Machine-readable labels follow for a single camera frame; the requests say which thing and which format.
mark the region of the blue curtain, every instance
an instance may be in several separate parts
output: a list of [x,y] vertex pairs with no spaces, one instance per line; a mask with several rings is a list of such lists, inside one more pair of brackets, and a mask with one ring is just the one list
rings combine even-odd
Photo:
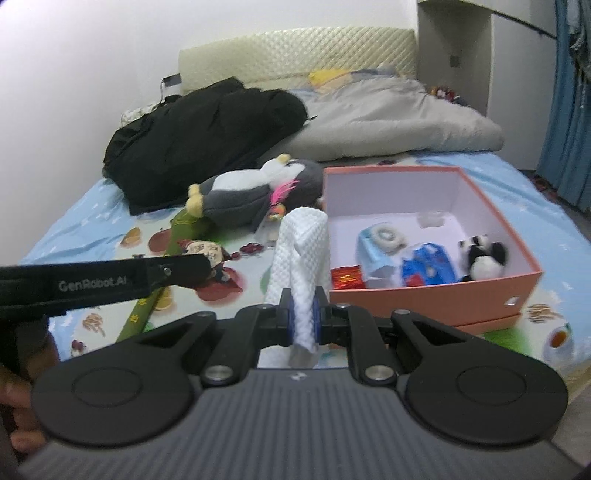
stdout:
[[550,123],[537,174],[582,210],[591,207],[591,94],[569,54],[566,4],[556,0],[557,58]]

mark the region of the cream tufted headboard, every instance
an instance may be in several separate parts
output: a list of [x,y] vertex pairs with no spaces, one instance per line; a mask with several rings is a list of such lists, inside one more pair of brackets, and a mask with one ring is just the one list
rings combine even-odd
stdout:
[[230,38],[182,50],[178,68],[185,93],[235,76],[264,89],[307,85],[313,70],[396,65],[416,76],[413,30],[392,27],[315,27]]

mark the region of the pink feather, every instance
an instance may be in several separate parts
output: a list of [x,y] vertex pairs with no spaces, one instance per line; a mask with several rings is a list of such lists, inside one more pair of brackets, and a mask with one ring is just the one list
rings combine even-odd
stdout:
[[273,193],[271,193],[271,205],[277,205],[278,203],[283,202],[289,195],[289,192],[292,191],[299,180],[292,180],[286,183],[279,185]]

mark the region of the gray comforter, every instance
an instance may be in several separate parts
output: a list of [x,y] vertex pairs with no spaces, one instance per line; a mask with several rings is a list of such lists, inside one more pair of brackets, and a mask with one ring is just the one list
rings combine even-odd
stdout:
[[428,95],[416,80],[380,76],[302,100],[311,120],[267,152],[265,160],[279,153],[329,161],[409,150],[496,151],[504,143],[497,124],[471,108]]

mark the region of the finger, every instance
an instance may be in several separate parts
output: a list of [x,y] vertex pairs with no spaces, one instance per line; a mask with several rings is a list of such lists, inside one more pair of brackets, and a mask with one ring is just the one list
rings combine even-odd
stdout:
[[27,359],[27,372],[31,380],[36,380],[45,370],[50,369],[60,362],[57,353],[56,342],[53,335],[48,333],[45,345],[37,353]]
[[32,410],[26,408],[15,408],[12,412],[14,423],[23,430],[36,430],[39,428],[39,422],[35,418]]
[[31,385],[0,365],[0,404],[31,408]]
[[21,453],[33,453],[46,443],[41,430],[16,430],[10,435],[10,441],[15,450]]

